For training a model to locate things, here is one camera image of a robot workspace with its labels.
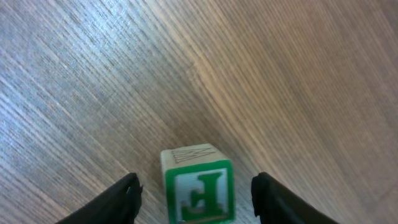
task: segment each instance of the wooden surface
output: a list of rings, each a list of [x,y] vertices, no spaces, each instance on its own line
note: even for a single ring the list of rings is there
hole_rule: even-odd
[[[0,0],[0,223],[53,223],[159,154],[267,171],[342,223],[398,222],[396,0]]]

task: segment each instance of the block front face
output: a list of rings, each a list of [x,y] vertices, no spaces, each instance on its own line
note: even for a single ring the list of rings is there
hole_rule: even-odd
[[[170,223],[219,223],[234,218],[230,161],[172,169],[165,178]]]

